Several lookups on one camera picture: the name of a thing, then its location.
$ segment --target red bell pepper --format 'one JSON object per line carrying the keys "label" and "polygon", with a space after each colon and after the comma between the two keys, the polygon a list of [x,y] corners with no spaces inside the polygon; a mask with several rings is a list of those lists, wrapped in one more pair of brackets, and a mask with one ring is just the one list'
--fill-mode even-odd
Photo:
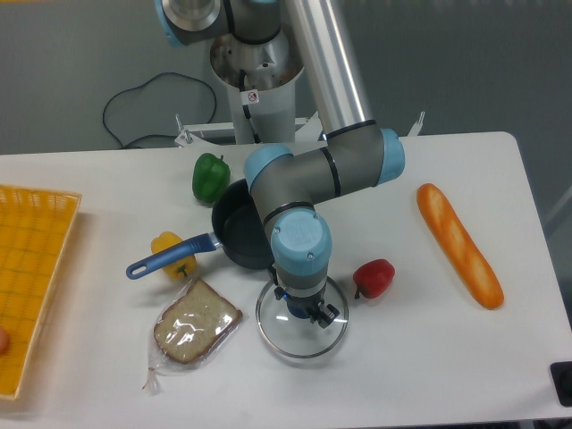
{"label": "red bell pepper", "polygon": [[386,259],[375,259],[361,265],[354,272],[354,282],[357,285],[356,299],[363,295],[367,299],[379,297],[391,284],[395,268]]}

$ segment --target warning sticker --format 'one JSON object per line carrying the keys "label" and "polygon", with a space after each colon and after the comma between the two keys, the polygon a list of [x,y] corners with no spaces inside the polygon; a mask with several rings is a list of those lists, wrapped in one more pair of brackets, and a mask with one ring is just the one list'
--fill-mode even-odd
{"label": "warning sticker", "polygon": [[242,105],[253,105],[259,101],[260,98],[258,97],[258,91],[256,89],[240,92],[240,102]]}

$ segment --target baguette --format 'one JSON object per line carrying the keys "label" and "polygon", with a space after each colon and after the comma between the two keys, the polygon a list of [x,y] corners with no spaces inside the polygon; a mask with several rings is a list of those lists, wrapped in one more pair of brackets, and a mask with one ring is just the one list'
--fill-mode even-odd
{"label": "baguette", "polygon": [[473,298],[493,310],[502,305],[502,287],[483,254],[457,217],[449,200],[432,183],[417,191],[417,205],[433,236]]}
{"label": "baguette", "polygon": [[198,279],[167,308],[153,334],[163,353],[180,364],[194,364],[242,319],[242,312]]}

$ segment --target blue pan handle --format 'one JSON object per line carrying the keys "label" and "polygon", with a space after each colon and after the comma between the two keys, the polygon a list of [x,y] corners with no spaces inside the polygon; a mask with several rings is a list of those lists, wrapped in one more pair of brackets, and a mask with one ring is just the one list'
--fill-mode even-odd
{"label": "blue pan handle", "polygon": [[126,274],[130,279],[137,280],[184,257],[196,253],[213,252],[221,246],[221,242],[213,232],[201,234],[129,265]]}

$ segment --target floor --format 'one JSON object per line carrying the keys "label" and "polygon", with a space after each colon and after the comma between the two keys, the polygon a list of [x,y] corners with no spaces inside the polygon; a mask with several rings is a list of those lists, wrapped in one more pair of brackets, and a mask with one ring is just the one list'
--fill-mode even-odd
{"label": "floor", "polygon": [[[512,133],[545,221],[572,185],[572,1],[341,3],[378,122],[403,135],[425,110],[426,134]],[[150,2],[1,4],[0,34],[0,155],[118,148],[102,126],[105,103],[160,72],[209,82],[214,120],[230,120],[210,44],[170,47]],[[306,78],[297,85],[297,115],[310,115]],[[123,97],[107,120],[129,142],[175,134],[176,113],[204,122],[211,107],[204,88],[166,78]],[[572,216],[547,241],[572,315]]]}

